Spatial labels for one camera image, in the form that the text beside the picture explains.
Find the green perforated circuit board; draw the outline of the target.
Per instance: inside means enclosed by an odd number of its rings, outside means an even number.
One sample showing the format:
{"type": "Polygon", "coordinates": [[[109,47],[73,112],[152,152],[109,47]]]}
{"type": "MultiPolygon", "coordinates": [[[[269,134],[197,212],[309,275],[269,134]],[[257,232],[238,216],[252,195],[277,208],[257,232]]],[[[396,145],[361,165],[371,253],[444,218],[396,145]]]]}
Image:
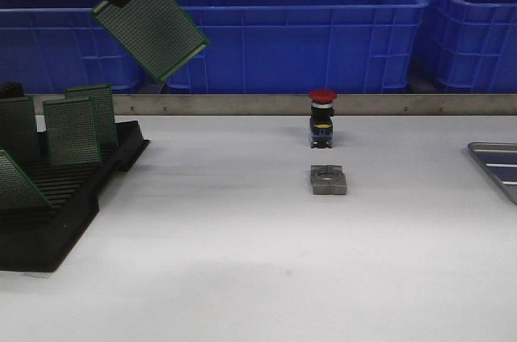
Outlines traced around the green perforated circuit board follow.
{"type": "Polygon", "coordinates": [[[43,103],[43,108],[52,166],[101,162],[94,106],[90,98],[49,100],[43,103]]]}

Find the green circuit board front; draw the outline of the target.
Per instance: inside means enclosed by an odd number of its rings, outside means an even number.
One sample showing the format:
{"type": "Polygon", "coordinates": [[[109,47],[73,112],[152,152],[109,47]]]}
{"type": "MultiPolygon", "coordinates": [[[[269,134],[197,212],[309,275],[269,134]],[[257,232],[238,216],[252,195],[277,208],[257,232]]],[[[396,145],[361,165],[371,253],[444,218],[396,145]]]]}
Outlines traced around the green circuit board front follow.
{"type": "Polygon", "coordinates": [[[50,207],[48,199],[15,160],[1,150],[1,212],[50,207]]]}

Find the black slotted board rack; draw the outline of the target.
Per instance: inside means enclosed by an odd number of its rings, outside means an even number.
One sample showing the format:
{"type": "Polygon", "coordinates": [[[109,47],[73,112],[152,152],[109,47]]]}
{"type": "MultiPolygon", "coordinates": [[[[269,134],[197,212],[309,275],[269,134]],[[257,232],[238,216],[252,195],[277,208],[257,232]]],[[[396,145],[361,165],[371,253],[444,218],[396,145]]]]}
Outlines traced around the black slotted board rack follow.
{"type": "MultiPolygon", "coordinates": [[[[31,97],[20,83],[1,85],[1,99],[23,96],[31,97]]],[[[100,163],[54,167],[48,156],[46,126],[42,132],[37,129],[40,159],[15,162],[51,207],[1,212],[3,271],[53,272],[59,267],[99,211],[104,186],[116,172],[128,171],[149,144],[136,121],[116,122],[116,131],[118,146],[99,145],[100,163]]]]}

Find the silver metal tray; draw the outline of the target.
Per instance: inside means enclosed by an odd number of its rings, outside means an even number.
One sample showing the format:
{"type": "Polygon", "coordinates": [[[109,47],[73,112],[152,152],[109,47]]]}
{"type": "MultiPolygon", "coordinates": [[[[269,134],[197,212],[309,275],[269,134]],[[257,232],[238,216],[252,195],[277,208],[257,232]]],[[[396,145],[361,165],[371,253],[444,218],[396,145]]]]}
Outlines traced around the silver metal tray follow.
{"type": "Polygon", "coordinates": [[[516,204],[516,144],[470,142],[468,150],[502,193],[516,204]]]}

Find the blue crate front left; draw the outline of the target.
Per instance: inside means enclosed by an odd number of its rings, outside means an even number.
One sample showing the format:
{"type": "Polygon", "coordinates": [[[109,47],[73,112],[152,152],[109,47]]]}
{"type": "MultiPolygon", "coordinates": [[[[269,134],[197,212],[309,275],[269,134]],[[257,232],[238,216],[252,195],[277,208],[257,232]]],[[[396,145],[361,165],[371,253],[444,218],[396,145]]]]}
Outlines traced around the blue crate front left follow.
{"type": "Polygon", "coordinates": [[[27,93],[111,85],[134,93],[145,71],[92,17],[99,0],[1,0],[1,80],[27,93]]]}

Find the blue crate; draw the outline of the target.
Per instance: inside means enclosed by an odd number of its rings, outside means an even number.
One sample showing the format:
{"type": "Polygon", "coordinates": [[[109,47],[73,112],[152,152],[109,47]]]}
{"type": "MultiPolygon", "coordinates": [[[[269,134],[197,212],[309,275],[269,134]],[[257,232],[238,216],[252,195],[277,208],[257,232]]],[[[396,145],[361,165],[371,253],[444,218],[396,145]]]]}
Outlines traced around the blue crate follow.
{"type": "Polygon", "coordinates": [[[516,92],[516,0],[426,0],[413,59],[444,93],[516,92]]]}
{"type": "Polygon", "coordinates": [[[401,92],[424,0],[176,0],[208,47],[168,81],[179,94],[401,92]]]}
{"type": "Polygon", "coordinates": [[[111,85],[134,93],[145,71],[92,17],[99,0],[1,0],[1,80],[27,93],[111,85]]]}

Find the blue crate centre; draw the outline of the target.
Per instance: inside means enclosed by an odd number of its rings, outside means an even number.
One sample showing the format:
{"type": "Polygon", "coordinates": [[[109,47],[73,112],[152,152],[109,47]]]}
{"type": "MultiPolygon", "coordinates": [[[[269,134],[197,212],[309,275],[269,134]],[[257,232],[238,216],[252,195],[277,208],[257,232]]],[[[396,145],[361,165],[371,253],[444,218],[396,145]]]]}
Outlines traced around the blue crate centre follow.
{"type": "Polygon", "coordinates": [[[179,94],[401,92],[424,0],[176,0],[208,47],[168,81],[179,94]]]}

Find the red emergency stop button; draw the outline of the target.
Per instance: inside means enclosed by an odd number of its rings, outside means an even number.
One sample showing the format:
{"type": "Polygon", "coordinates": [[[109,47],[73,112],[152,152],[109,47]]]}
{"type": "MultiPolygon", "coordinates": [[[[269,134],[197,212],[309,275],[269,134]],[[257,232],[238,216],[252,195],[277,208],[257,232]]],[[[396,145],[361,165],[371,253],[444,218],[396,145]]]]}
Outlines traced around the red emergency stop button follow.
{"type": "Polygon", "coordinates": [[[310,146],[312,148],[331,148],[333,141],[334,101],[338,98],[336,92],[327,89],[313,90],[309,93],[311,99],[310,146]]]}

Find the blue crate front right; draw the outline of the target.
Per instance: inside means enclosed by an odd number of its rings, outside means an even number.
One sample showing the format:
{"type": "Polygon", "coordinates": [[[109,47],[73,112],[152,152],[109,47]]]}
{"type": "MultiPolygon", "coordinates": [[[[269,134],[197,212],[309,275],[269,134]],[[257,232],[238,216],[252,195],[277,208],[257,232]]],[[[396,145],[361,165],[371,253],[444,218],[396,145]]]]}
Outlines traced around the blue crate front right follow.
{"type": "Polygon", "coordinates": [[[444,93],[516,92],[516,0],[426,0],[413,59],[444,93]]]}

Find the steel shelf front rail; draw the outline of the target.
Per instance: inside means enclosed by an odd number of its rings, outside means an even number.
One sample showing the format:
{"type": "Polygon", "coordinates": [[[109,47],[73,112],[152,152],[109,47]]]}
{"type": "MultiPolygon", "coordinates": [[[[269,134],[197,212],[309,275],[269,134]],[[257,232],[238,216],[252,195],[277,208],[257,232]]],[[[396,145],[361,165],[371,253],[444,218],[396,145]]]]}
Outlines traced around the steel shelf front rail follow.
{"type": "MultiPolygon", "coordinates": [[[[307,116],[306,95],[114,95],[117,116],[307,116]]],[[[340,95],[338,116],[514,116],[515,94],[340,95]]]]}

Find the grey metal mounting bracket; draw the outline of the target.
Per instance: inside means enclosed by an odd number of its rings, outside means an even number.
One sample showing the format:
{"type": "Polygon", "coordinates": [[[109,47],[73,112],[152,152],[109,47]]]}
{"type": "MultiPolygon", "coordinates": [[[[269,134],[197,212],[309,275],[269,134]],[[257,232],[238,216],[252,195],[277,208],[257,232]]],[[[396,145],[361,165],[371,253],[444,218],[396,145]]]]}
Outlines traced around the grey metal mounting bracket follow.
{"type": "Polygon", "coordinates": [[[339,165],[312,165],[310,183],[313,195],[347,194],[347,178],[339,165]]]}

